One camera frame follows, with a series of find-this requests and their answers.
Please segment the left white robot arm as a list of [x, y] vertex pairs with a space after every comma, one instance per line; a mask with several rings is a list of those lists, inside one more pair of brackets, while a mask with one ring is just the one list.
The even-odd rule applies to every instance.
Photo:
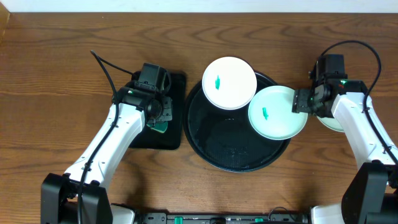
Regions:
[[109, 202], [107, 189], [133, 140], [149, 125], [173, 119], [172, 99], [123, 87], [106, 121], [84, 153], [63, 175], [41, 185], [41, 223], [134, 223], [135, 211]]

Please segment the pale green plate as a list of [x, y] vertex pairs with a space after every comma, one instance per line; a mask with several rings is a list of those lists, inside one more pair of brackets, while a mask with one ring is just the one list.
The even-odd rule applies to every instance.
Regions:
[[308, 114], [294, 113], [295, 91], [286, 86], [269, 86], [256, 93], [248, 107], [252, 128], [272, 140], [290, 139], [306, 125]]

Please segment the light blue plate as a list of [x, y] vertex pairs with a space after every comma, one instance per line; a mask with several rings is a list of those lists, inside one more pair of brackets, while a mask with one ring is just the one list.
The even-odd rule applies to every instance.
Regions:
[[325, 125], [327, 128], [332, 129], [334, 131], [343, 133], [344, 130], [341, 127], [340, 123], [335, 118], [321, 118], [317, 116], [318, 120]]

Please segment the green scrub sponge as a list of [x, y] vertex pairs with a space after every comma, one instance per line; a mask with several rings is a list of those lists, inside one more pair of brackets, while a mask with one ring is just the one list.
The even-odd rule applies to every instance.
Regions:
[[147, 123], [147, 127], [149, 127], [153, 131], [157, 131], [158, 133], [165, 133], [168, 128], [168, 125], [169, 123], [167, 121]]

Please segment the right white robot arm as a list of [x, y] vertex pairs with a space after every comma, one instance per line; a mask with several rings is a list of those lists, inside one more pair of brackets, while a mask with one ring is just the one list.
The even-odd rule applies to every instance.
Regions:
[[294, 113], [334, 118], [343, 128], [358, 172], [341, 202], [318, 205], [312, 223], [397, 223], [397, 147], [375, 113], [360, 80], [331, 79], [311, 89], [295, 90]]

